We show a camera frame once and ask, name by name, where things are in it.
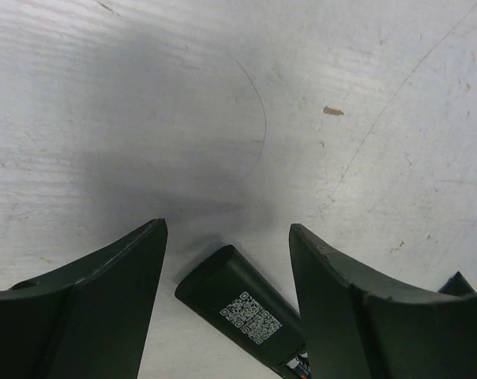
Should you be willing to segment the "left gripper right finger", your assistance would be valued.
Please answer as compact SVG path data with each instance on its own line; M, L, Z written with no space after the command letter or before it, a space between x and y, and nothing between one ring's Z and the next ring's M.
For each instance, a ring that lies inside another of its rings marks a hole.
M300 224L289 249L313 377L477 378L477 291L462 274L415 287Z

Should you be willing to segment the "black remote control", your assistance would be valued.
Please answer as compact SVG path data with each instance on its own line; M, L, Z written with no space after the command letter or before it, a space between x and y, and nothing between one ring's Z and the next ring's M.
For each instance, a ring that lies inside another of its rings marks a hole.
M282 378L310 378L298 312L233 246L204 259L175 297Z

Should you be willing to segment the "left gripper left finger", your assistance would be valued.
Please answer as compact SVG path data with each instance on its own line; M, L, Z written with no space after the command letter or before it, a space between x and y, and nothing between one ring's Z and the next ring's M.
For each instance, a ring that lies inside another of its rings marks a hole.
M167 244L151 220L0 291L0 378L135 378Z

